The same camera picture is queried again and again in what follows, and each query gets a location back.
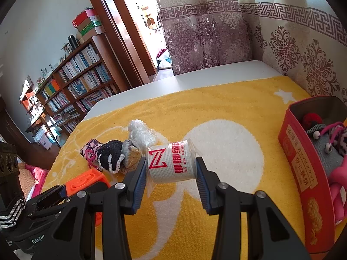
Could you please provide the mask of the orange toy cube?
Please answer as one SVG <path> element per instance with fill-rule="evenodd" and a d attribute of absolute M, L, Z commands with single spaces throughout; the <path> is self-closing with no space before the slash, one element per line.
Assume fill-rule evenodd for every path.
<path fill-rule="evenodd" d="M 95 168 L 91 168 L 65 183 L 67 197 L 72 197 L 82 190 L 89 193 L 93 193 L 93 189 L 95 192 L 105 191 L 110 186 L 105 175 Z"/>

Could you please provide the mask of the black white trim sock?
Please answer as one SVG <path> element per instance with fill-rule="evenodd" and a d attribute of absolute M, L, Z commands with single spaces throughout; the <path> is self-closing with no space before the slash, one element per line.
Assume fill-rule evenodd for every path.
<path fill-rule="evenodd" d="M 97 162 L 99 168 L 117 174 L 120 171 L 125 155 L 122 153 L 123 142 L 111 140 L 97 149 Z"/>

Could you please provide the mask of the white plastic bag bundle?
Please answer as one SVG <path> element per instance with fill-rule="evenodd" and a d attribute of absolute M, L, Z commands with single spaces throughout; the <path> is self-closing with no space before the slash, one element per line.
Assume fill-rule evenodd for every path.
<path fill-rule="evenodd" d="M 131 120 L 128 125 L 129 138 L 137 142 L 143 151 L 157 144 L 158 139 L 154 131 L 139 119 Z"/>

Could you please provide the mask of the leopard print sock ball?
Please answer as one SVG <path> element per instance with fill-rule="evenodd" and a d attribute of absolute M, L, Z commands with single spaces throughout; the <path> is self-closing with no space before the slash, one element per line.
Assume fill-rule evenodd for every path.
<path fill-rule="evenodd" d="M 328 134 L 328 142 L 325 144 L 325 152 L 330 154 L 332 149 L 346 156 L 346 126 L 342 122 L 332 123 L 322 129 L 321 136 Z"/>

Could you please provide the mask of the red tin box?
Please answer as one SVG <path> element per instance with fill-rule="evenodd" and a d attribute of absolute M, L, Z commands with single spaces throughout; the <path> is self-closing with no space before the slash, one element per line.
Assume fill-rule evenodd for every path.
<path fill-rule="evenodd" d="M 289 105 L 279 142 L 289 161 L 299 191 L 305 224 L 305 246 L 312 259 L 324 259 L 337 243 L 334 207 L 319 156 L 301 125 L 307 113 L 318 114 L 328 125 L 346 126 L 346 106 L 335 96 L 316 96 Z"/>

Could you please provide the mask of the small leopard print sock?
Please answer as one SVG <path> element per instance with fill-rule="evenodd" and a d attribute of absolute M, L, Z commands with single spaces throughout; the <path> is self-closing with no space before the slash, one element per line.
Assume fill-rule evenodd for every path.
<path fill-rule="evenodd" d="M 98 161 L 97 161 L 97 150 L 102 146 L 102 143 L 98 140 L 92 138 L 85 144 L 81 150 L 80 154 L 88 162 L 89 168 L 96 168 L 101 170 Z"/>

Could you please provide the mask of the grey sock in box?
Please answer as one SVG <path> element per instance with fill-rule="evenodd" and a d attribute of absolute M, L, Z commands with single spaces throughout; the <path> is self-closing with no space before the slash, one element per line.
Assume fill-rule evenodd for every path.
<path fill-rule="evenodd" d="M 319 156 L 327 177 L 342 164 L 343 156 L 341 156 L 335 148 L 330 154 L 325 152 L 325 144 L 328 142 L 329 135 L 321 136 L 320 132 L 328 125 L 323 123 L 322 118 L 316 113 L 307 113 L 303 116 L 301 125 L 305 133 L 311 139 L 311 142 Z"/>

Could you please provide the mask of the beige grey sock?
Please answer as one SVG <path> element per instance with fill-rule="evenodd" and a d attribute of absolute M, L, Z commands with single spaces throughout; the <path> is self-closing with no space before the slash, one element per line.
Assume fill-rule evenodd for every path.
<path fill-rule="evenodd" d="M 127 139 L 122 143 L 121 154 L 124 156 L 121 162 L 121 173 L 126 174 L 135 171 L 142 157 L 142 150 L 139 144 L 131 139 Z"/>

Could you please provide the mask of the yellow white towel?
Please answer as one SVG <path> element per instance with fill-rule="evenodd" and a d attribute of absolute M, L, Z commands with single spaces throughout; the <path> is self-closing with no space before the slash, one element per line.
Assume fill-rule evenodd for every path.
<path fill-rule="evenodd" d="M 44 184 L 49 189 L 87 171 L 81 148 L 128 138 L 139 119 L 160 144 L 189 139 L 207 168 L 235 189 L 265 191 L 304 238 L 303 213 L 289 162 L 278 141 L 290 102 L 307 93 L 286 76 L 186 90 L 144 100 L 77 125 L 61 148 Z M 193 180 L 154 186 L 140 209 L 126 217 L 133 259 L 210 259 L 218 219 L 202 208 Z"/>

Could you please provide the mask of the small orange side shelf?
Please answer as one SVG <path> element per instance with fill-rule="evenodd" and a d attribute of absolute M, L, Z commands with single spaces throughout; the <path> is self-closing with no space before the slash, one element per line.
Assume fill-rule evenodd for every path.
<path fill-rule="evenodd" d="M 48 126 L 46 120 L 48 114 L 46 113 L 44 105 L 36 96 L 34 84 L 29 76 L 27 76 L 23 82 L 22 92 L 19 96 L 19 104 L 25 108 L 26 115 L 29 116 L 28 126 L 25 132 L 30 134 L 34 141 L 40 144 L 45 150 L 50 150 L 53 145 L 60 148 L 59 142 Z"/>

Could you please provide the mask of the wooden bookshelf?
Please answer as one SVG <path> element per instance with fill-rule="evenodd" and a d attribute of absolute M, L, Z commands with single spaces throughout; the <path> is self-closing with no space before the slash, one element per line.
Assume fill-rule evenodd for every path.
<path fill-rule="evenodd" d="M 67 135 L 97 102 L 130 88 L 105 34 L 95 35 L 48 76 L 36 96 Z"/>

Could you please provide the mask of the stacked gift boxes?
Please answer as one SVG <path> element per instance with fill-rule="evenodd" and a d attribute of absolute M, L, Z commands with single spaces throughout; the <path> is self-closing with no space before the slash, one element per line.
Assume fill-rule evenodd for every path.
<path fill-rule="evenodd" d="M 93 8 L 85 8 L 75 17 L 72 25 L 78 31 L 76 38 L 80 44 L 93 36 L 105 33 L 101 19 Z"/>

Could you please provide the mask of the patterned lace curtain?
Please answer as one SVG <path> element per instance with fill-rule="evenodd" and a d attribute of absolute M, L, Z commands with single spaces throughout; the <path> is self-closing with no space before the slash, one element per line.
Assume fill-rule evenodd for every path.
<path fill-rule="evenodd" d="M 346 27 L 326 0 L 156 1 L 175 75 L 260 60 L 346 100 Z"/>

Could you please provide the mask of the brown wooden door frame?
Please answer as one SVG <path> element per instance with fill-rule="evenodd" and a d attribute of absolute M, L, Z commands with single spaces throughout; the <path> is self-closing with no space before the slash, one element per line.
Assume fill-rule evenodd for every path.
<path fill-rule="evenodd" d="M 90 0 L 101 18 L 106 37 L 118 60 L 126 85 L 152 82 L 156 69 L 141 36 L 134 0 Z"/>

